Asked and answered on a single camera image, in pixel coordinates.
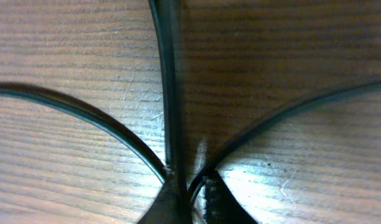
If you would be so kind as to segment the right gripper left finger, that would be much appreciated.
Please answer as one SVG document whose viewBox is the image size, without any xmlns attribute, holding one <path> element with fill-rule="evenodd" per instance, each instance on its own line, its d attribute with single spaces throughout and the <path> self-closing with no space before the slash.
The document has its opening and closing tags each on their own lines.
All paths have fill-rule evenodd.
<svg viewBox="0 0 381 224">
<path fill-rule="evenodd" d="M 186 189 L 178 183 L 177 174 L 168 172 L 167 179 L 149 209 L 137 224 L 186 224 L 191 222 Z"/>
</svg>

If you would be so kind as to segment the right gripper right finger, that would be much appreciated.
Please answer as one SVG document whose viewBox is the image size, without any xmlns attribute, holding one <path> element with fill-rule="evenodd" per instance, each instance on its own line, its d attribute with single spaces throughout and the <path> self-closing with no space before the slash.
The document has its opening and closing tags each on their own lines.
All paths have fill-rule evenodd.
<svg viewBox="0 0 381 224">
<path fill-rule="evenodd" d="M 258 224 L 231 193 L 217 171 L 205 178 L 205 214 L 208 224 Z"/>
</svg>

